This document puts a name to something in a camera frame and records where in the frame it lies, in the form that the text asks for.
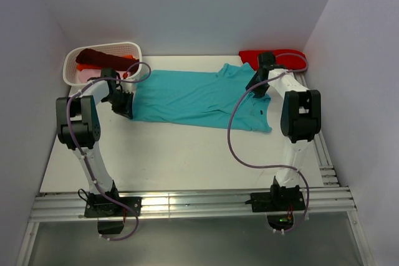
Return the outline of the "teal t shirt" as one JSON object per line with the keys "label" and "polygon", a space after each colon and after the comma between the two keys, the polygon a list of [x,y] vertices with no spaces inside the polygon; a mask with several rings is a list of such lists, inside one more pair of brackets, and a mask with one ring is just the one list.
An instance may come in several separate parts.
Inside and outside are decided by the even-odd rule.
{"label": "teal t shirt", "polygon": [[217,72],[154,70],[137,86],[135,121],[271,132],[271,98],[246,95],[254,71],[249,64],[224,64]]}

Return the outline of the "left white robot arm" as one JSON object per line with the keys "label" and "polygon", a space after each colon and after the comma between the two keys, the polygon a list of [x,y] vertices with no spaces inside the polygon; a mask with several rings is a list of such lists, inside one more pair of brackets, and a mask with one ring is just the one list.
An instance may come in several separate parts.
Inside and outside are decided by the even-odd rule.
{"label": "left white robot arm", "polygon": [[99,204],[108,216],[121,210],[122,201],[99,148],[101,127],[97,104],[108,102],[112,111],[129,120],[133,118],[133,93],[124,91],[121,76],[104,69],[75,95],[58,98],[55,102],[57,137],[78,159],[89,183],[87,204]]}

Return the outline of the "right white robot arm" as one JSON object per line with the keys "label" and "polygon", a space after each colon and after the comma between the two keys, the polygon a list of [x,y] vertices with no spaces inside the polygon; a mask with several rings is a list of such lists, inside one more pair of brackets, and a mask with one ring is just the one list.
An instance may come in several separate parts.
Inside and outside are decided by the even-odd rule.
{"label": "right white robot arm", "polygon": [[299,197],[299,171],[310,142],[321,129],[321,94],[299,83],[294,70],[278,64],[272,52],[258,55],[258,70],[246,86],[254,98],[265,96],[269,87],[282,97],[280,127],[286,141],[284,167],[277,171],[271,185],[270,203],[285,209]]}

